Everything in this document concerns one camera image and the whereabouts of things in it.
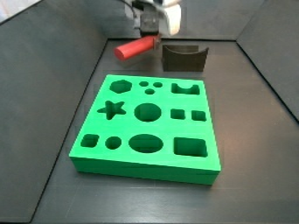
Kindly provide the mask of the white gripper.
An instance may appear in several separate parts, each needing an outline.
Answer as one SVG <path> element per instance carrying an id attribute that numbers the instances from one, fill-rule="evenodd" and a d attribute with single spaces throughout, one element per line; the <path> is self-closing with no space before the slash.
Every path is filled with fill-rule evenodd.
<path id="1" fill-rule="evenodd" d="M 140 36 L 155 36 L 154 49 L 159 49 L 162 35 L 176 35 L 182 27 L 182 0 L 124 0 L 126 16 L 134 19 Z"/>

